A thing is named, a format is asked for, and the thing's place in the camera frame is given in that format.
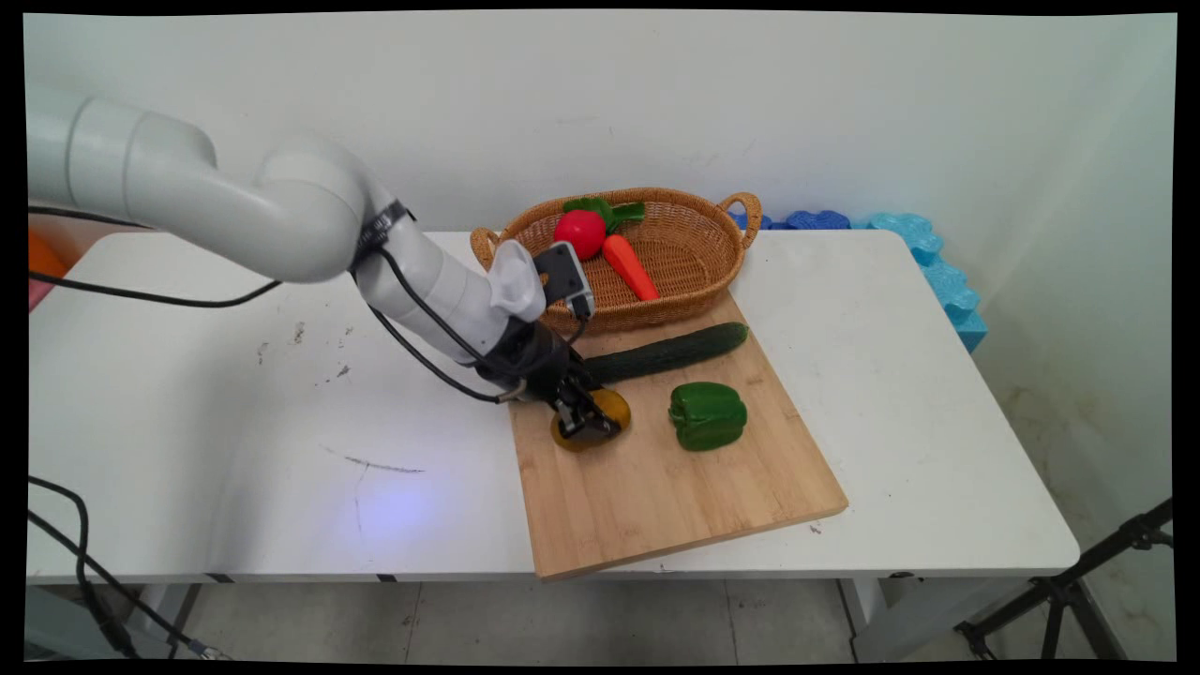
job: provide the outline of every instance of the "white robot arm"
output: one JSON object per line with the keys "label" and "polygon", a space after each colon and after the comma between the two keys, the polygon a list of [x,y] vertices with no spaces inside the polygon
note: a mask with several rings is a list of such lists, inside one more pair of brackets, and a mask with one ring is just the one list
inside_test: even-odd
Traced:
{"label": "white robot arm", "polygon": [[[212,142],[193,125],[26,84],[25,142],[31,201],[148,225],[280,281],[352,271],[380,321],[395,319],[510,394],[550,404],[564,437],[619,431],[592,400],[599,383],[582,359],[536,321],[551,287],[569,287],[548,300],[564,298],[583,319],[595,309],[565,243],[535,261],[505,241],[486,277],[468,270],[358,157],[316,135],[276,148],[245,185],[217,169]],[[546,288],[539,271],[550,273]]]}
{"label": "white robot arm", "polygon": [[[536,271],[532,264],[522,269],[520,252],[506,251],[492,282],[468,270],[394,207],[396,198],[358,157],[319,136],[283,143],[253,184],[244,185],[217,169],[203,131],[166,115],[31,85],[25,124],[30,199],[150,225],[287,282],[344,273],[364,223],[395,219],[383,223],[390,226],[385,250],[479,352],[499,342],[509,317],[529,322],[545,310],[545,295],[532,292],[540,291]],[[361,262],[356,281],[371,306],[456,362],[474,360],[418,307],[379,256]]]}

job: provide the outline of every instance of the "wooden cutting board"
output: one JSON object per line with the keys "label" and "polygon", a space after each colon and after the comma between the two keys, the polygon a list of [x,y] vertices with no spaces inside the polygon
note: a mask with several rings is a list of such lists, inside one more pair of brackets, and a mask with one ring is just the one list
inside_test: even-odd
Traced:
{"label": "wooden cutting board", "polygon": [[[745,323],[728,292],[704,315],[647,329],[584,336],[584,357],[628,350],[700,328]],[[688,382],[738,390],[745,432],[710,452],[684,450],[667,417],[671,390]],[[691,368],[618,382],[630,428],[599,448],[571,453],[550,436],[545,404],[511,404],[534,568],[564,579],[826,518],[848,506],[838,479],[754,335]]]}

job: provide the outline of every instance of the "white table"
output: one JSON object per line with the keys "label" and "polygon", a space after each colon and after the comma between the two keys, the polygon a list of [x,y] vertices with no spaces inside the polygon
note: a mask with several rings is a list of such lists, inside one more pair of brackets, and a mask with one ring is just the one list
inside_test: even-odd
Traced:
{"label": "white table", "polygon": [[[478,269],[466,233],[432,237]],[[157,233],[102,239],[71,277],[203,299],[265,281]],[[853,579],[859,657],[883,659],[1076,561],[899,237],[763,232],[732,291],[850,508],[592,578]],[[29,335],[30,473],[86,500],[90,551],[122,580],[533,574],[508,411],[425,371],[348,276],[224,310],[60,288]],[[29,503],[77,532],[65,500],[31,489]],[[72,566],[29,527],[28,584],[73,583]],[[882,611],[871,580],[898,572],[954,579]]]}

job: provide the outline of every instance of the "table leg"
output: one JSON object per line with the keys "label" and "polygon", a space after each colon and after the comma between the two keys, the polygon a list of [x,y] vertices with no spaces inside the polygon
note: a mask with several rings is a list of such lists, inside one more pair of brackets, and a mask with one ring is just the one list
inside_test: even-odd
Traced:
{"label": "table leg", "polygon": [[1021,577],[926,579],[875,611],[862,631],[856,626],[854,653],[860,663],[899,661],[1025,584]]}
{"label": "table leg", "polygon": [[[138,599],[144,602],[146,607],[158,613],[167,621],[178,626],[180,620],[180,613],[184,610],[184,605],[187,602],[187,595],[192,590],[192,584],[151,584],[142,590],[142,595]],[[127,628],[138,628],[146,635],[155,638],[156,640],[162,640],[164,643],[170,643],[170,635],[162,626],[155,623],[144,611],[133,608],[133,613],[130,614],[128,621],[125,622]],[[187,649],[187,645],[180,645],[180,649]]]}
{"label": "table leg", "polygon": [[883,597],[883,589],[880,580],[871,578],[839,579],[842,599],[846,602],[846,610],[850,613],[850,623],[854,634],[859,634],[870,626],[876,615],[887,611],[888,601]]}
{"label": "table leg", "polygon": [[[170,646],[142,631],[126,627],[142,658],[167,658]],[[124,658],[108,645],[84,607],[54,593],[25,586],[25,639],[77,659]]]}

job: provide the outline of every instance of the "orange carrot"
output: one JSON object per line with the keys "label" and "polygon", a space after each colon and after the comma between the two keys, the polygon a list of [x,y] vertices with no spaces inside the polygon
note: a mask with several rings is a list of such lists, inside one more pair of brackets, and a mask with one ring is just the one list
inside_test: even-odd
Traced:
{"label": "orange carrot", "polygon": [[634,253],[634,247],[629,240],[620,234],[610,234],[604,240],[604,259],[608,261],[612,269],[625,280],[625,283],[634,289],[638,300],[658,300],[659,291],[650,281],[650,275],[646,274],[646,268]]}

